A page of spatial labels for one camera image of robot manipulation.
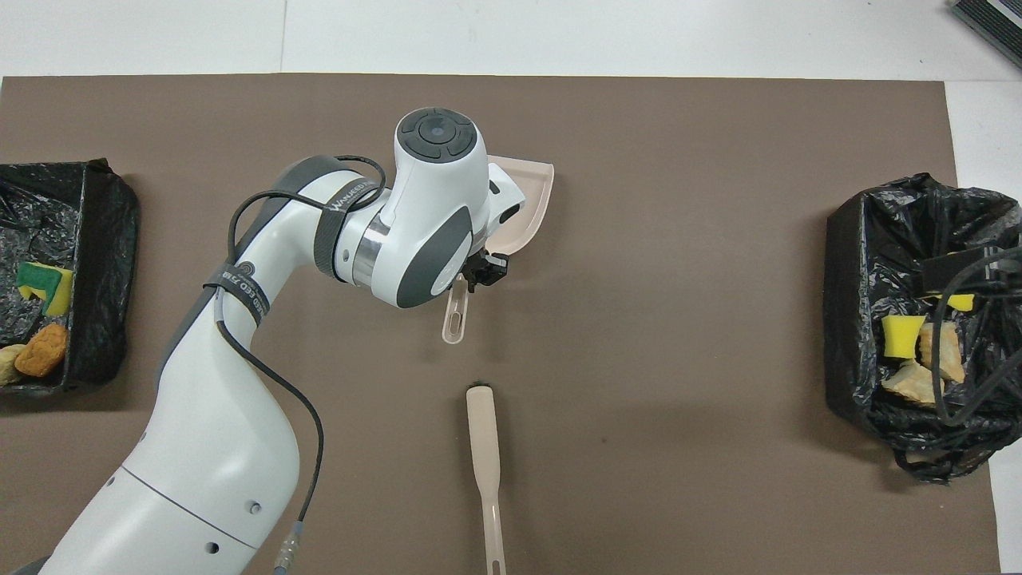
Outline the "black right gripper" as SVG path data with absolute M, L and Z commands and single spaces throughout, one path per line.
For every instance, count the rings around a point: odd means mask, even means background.
M 997 255 L 997 252 L 950 252 L 922 261 L 922 291 L 945 292 L 966 268 Z M 1001 252 L 1001 272 L 994 262 L 976 267 L 961 280 L 955 292 L 1007 292 L 1021 290 L 1021 248 Z

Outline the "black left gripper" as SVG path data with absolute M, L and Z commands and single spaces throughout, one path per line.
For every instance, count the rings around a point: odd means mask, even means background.
M 478 285 L 493 285 L 504 278 L 509 268 L 510 256 L 504 252 L 481 250 L 471 255 L 465 262 L 465 280 L 468 292 L 475 292 Z

